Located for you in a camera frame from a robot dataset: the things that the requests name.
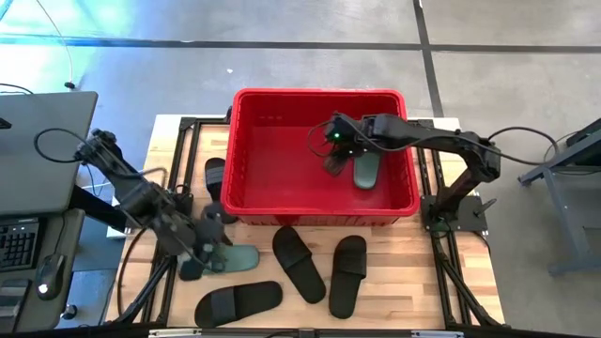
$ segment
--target slipper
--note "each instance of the slipper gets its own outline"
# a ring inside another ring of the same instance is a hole
[[[222,267],[215,267],[219,272],[214,272],[210,269],[213,265]],[[221,244],[215,249],[204,274],[246,271],[258,265],[259,251],[254,245]]]
[[[331,272],[330,313],[347,319],[355,311],[359,284],[367,275],[367,245],[360,236],[343,238],[334,251]]]
[[[221,199],[224,168],[224,159],[212,158],[205,163],[205,184],[213,202],[219,202]]]
[[[261,282],[220,288],[207,293],[196,305],[194,322],[199,328],[216,328],[280,305],[282,287]]]
[[[380,154],[367,151],[355,159],[353,181],[359,189],[369,190],[376,186]]]
[[[326,297],[326,286],[311,259],[311,251],[291,227],[281,227],[273,237],[273,253],[300,295],[315,304]]]

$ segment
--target white cable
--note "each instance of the white cable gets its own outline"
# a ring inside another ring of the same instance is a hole
[[[50,23],[54,26],[56,33],[58,33],[58,36],[63,41],[63,47],[65,47],[65,51],[67,51],[67,56],[69,57],[69,82],[73,83],[73,60],[71,59],[71,53],[69,52],[69,47],[67,46],[67,42],[65,41],[65,38],[63,38],[63,34],[58,29],[58,26],[56,26],[56,23],[54,23],[53,18],[50,16],[50,14],[48,14],[48,11],[46,10],[46,8],[44,8],[44,6],[40,3],[39,0],[36,0],[36,2],[38,3],[41,10],[44,11],[44,14],[46,14],[46,16],[48,17],[48,20],[50,20]]]
[[[105,187],[107,185],[113,185],[113,183],[111,182],[106,182],[106,183],[101,183],[101,184],[95,184],[95,185],[89,185],[89,186],[85,186],[85,187],[81,187],[82,189],[92,189],[92,188],[98,188],[98,187]]]

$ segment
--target mouse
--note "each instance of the mouse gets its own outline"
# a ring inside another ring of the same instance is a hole
[[[63,287],[64,268],[65,256],[63,254],[53,253],[42,259],[34,282],[41,300],[53,300],[58,296]]]

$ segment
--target keyboard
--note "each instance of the keyboard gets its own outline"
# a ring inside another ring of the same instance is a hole
[[[0,221],[0,272],[33,268],[39,220]]]

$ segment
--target black cable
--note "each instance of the black cable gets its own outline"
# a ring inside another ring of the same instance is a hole
[[[13,87],[13,88],[18,88],[18,89],[26,91],[29,94],[34,94],[34,92],[32,92],[31,90],[29,90],[29,89],[27,89],[25,87],[21,87],[20,85],[15,85],[15,84],[0,84],[0,85],[9,86],[9,87]]]
[[[185,184],[177,184],[176,188],[174,189],[174,192],[175,193],[181,193],[181,194],[188,193],[188,192],[190,192],[190,187],[188,187]]]
[[[490,245],[488,244],[488,240],[486,239],[486,237],[484,235],[482,235],[480,232],[478,231],[474,231],[473,232],[477,237],[482,239],[482,242],[485,244],[486,248],[488,249],[488,255],[490,256]]]
[[[555,142],[559,143],[560,141],[563,141],[564,139],[566,139],[566,138],[574,135],[575,133],[577,133],[577,131],[568,132],[564,136],[558,138],[557,141],[555,141]],[[543,161],[547,161],[547,154],[548,154],[549,150],[551,150],[551,148],[552,148],[552,146],[549,146],[547,148],[547,151],[545,151],[545,155],[543,156]]]
[[[10,5],[12,5],[12,0],[6,0],[2,5],[0,5],[0,21],[2,21],[2,18],[4,18],[4,16],[7,14]]]
[[[478,146],[478,147],[480,147],[481,149],[484,149],[484,150],[486,150],[486,151],[488,151],[488,152],[491,152],[491,153],[493,153],[493,154],[496,154],[496,155],[499,155],[499,156],[501,156],[501,157],[504,157],[504,158],[505,158],[505,159],[507,159],[507,160],[515,161],[515,162],[518,162],[518,163],[522,163],[522,164],[528,164],[528,165],[543,165],[543,164],[547,164],[547,162],[536,162],[536,161],[526,161],[526,160],[521,160],[521,159],[518,159],[518,158],[516,158],[516,157],[513,157],[513,156],[511,156],[511,155],[506,155],[506,154],[503,154],[502,152],[500,152],[500,151],[498,151],[498,150],[495,150],[495,149],[493,149],[493,148],[491,148],[491,147],[488,147],[488,146],[483,146],[483,145],[481,145],[481,144],[479,144],[479,143],[477,143],[477,142],[475,142],[475,141],[473,141],[473,140],[471,140],[471,139],[469,139],[469,138],[466,138],[466,137],[463,137],[463,136],[458,136],[458,135],[436,135],[436,136],[424,137],[424,138],[422,138],[422,139],[419,139],[419,140],[417,140],[417,141],[411,142],[411,143],[409,143],[409,144],[407,144],[407,145],[404,145],[404,146],[400,146],[400,147],[398,147],[398,148],[386,148],[386,147],[380,146],[380,145],[379,145],[379,144],[377,144],[376,142],[374,142],[374,141],[370,140],[370,139],[369,139],[369,138],[368,138],[368,137],[367,137],[367,136],[366,136],[366,135],[365,135],[365,134],[364,134],[364,133],[363,133],[361,130],[359,130],[359,128],[357,128],[357,127],[356,127],[356,126],[354,126],[353,124],[351,124],[351,123],[347,123],[347,124],[348,124],[348,125],[349,125],[349,126],[350,126],[350,127],[353,129],[353,130],[354,130],[354,131],[356,131],[356,132],[357,132],[357,133],[358,133],[358,134],[361,136],[361,138],[362,138],[363,140],[365,140],[365,142],[367,142],[368,144],[370,144],[370,145],[371,145],[371,146],[373,146],[374,148],[376,148],[376,149],[378,149],[378,150],[381,150],[381,151],[386,151],[386,152],[391,152],[391,151],[401,151],[401,150],[405,150],[405,149],[407,149],[407,148],[409,148],[409,147],[411,147],[411,146],[417,146],[419,143],[422,143],[422,142],[425,142],[425,141],[430,141],[430,140],[439,139],[439,138],[451,138],[451,139],[462,140],[462,141],[464,141],[464,142],[467,142],[467,143],[469,143],[469,144],[472,144],[472,145],[474,145],[474,146]],[[539,135],[541,135],[541,136],[545,137],[546,139],[548,139],[548,140],[549,140],[549,142],[551,143],[551,146],[553,146],[555,149],[557,149],[557,150],[559,151],[559,147],[557,146],[557,142],[555,142],[555,140],[553,140],[553,138],[552,138],[551,136],[547,135],[546,133],[544,133],[544,132],[542,132],[542,131],[537,131],[537,130],[535,130],[535,129],[528,128],[528,127],[508,127],[508,128],[503,128],[503,129],[502,129],[502,130],[500,130],[500,131],[495,131],[495,132],[493,132],[493,133],[492,133],[492,134],[491,134],[491,135],[488,137],[488,139],[490,139],[490,138],[492,138],[492,137],[495,137],[495,136],[497,136],[497,135],[499,135],[499,134],[501,134],[501,133],[503,133],[503,132],[506,132],[506,131],[514,131],[514,130],[531,131],[531,132],[534,132],[534,133],[536,133],[536,134],[539,134]]]
[[[564,175],[564,176],[588,176],[588,175],[592,175],[592,174],[601,173],[601,168],[599,168],[597,170],[592,170],[592,171],[585,171],[583,169],[583,172],[581,172],[581,173],[575,172],[575,171],[559,171],[559,170],[553,170],[552,172],[556,173],[556,174]]]
[[[100,184],[100,190],[98,190],[98,196],[102,195],[102,190],[104,190],[104,187],[106,187],[108,184],[105,184],[106,181],[108,180],[108,178],[104,178],[104,180],[102,181],[102,183]]]
[[[60,217],[63,219],[63,226],[60,228],[60,232],[58,233],[58,239],[56,240],[56,244],[54,245],[54,253],[58,251],[58,244],[60,244],[63,239],[63,230],[65,230],[65,212],[60,214]]]
[[[38,132],[36,134],[36,136],[34,136],[34,149],[36,150],[36,152],[42,158],[44,158],[44,159],[46,159],[48,161],[54,162],[54,163],[75,163],[75,162],[79,161],[78,159],[75,159],[75,158],[73,158],[71,160],[57,160],[57,159],[53,159],[53,158],[47,156],[46,154],[44,154],[41,151],[41,149],[39,148],[39,137],[41,137],[41,135],[43,135],[43,134],[45,134],[47,132],[50,132],[50,131],[63,131],[63,132],[66,132],[67,134],[69,134],[69,135],[75,137],[76,139],[80,140],[81,142],[87,144],[87,141],[83,137],[81,137],[80,135],[76,134],[73,131],[66,130],[64,128],[49,128],[49,129],[45,129],[43,131]]]
[[[432,233],[432,236],[433,236],[434,238],[436,238],[436,239],[443,239],[443,238],[447,238],[447,237],[449,236],[449,233],[450,233],[451,231],[453,231],[453,229],[451,229],[451,225],[449,224],[449,222],[448,222],[447,220],[444,220],[444,222],[447,224],[447,231],[446,231],[444,234],[440,235],[440,236],[439,236],[439,235],[435,235],[435,234],[437,234],[437,233]]]
[[[568,132],[564,136],[557,139],[557,142],[559,143],[560,141],[563,141],[564,139],[576,134],[577,132],[578,131]],[[543,155],[543,161],[547,160],[547,155],[548,155],[549,150],[551,150],[551,146],[547,148],[547,151],[545,151],[545,155]],[[601,168],[599,168],[597,170],[592,170],[592,171],[585,171],[585,170],[582,170],[582,171],[583,171],[582,173],[579,173],[579,172],[575,172],[575,171],[553,170],[553,173],[565,175],[565,176],[587,176],[587,175],[601,173]]]
[[[90,174],[90,182],[92,184],[92,193],[94,193],[94,196],[99,197],[100,194],[96,193],[96,185],[94,184],[94,176],[92,175],[92,170],[90,169],[89,164],[85,166],[87,168],[87,172]]]
[[[311,136],[313,136],[313,133],[314,133],[314,132],[315,132],[315,131],[316,131],[318,128],[321,128],[321,127],[323,127],[323,126],[326,126],[328,123],[330,123],[330,120],[327,120],[327,121],[325,121],[325,122],[321,122],[321,123],[319,123],[318,125],[316,125],[316,126],[312,127],[312,128],[309,130],[309,133],[307,134],[307,146],[309,147],[309,150],[311,150],[311,152],[312,152],[312,153],[316,154],[318,157],[321,157],[321,158],[325,158],[325,157],[328,157],[328,156],[330,156],[330,154],[331,154],[331,151],[330,151],[330,152],[328,152],[327,154],[322,154],[322,153],[318,152],[317,150],[315,150],[315,149],[313,148],[313,146],[311,146]],[[323,143],[323,144],[321,144],[321,145],[322,145],[322,146],[324,146],[324,145],[326,145],[327,143],[328,143],[328,141],[324,142],[324,143]]]
[[[116,311],[119,315],[123,315],[123,299],[121,296],[121,285],[123,284],[123,273],[125,272],[125,267],[128,264],[128,260],[130,259],[131,251],[135,244],[140,240],[140,237],[146,232],[147,228],[142,228],[139,233],[135,235],[135,237],[131,240],[130,247],[125,252],[125,256],[123,257],[123,264],[121,264],[121,270],[119,271],[119,275],[116,279]]]
[[[106,316],[106,309],[109,305],[109,300],[111,299],[111,293],[113,292],[113,286],[109,287],[109,290],[106,292],[106,298],[104,299],[104,305],[102,306],[102,313],[100,314],[100,318],[98,320],[98,326],[100,326],[103,322],[102,318]]]
[[[50,132],[50,131],[63,131],[66,132],[67,134],[77,138],[78,140],[80,140],[82,143],[88,145],[88,146],[92,146],[90,145],[83,137],[79,136],[78,134],[76,134],[73,131],[64,129],[64,128],[49,128],[49,129],[45,129],[43,131],[40,131],[36,134],[36,136],[34,136],[34,148],[36,149],[36,152],[38,152],[38,154],[48,160],[48,161],[52,161],[55,163],[74,163],[79,161],[78,159],[73,159],[73,160],[58,160],[58,159],[53,159],[49,156],[47,156],[46,154],[44,154],[41,149],[39,148],[39,137],[41,137],[43,134]],[[106,163],[108,163],[108,161],[106,159],[104,159],[103,157],[101,157],[103,161],[105,161]],[[152,169],[148,169],[148,170],[144,170],[141,171],[139,173],[133,173],[133,174],[120,174],[120,173],[116,173],[116,172],[112,172],[113,175],[115,175],[116,177],[121,177],[121,178],[138,178],[138,177],[144,177],[148,174],[152,174],[155,172],[161,171],[162,172],[162,183],[161,183],[161,187],[164,188],[165,186],[165,180],[167,177],[167,169],[163,168],[163,167],[157,167],[157,168],[152,168]]]
[[[277,336],[292,336],[295,337],[297,334],[297,332],[295,330],[281,330],[281,331],[277,331],[271,334],[266,335],[264,338],[273,338],[273,337],[277,337]]]

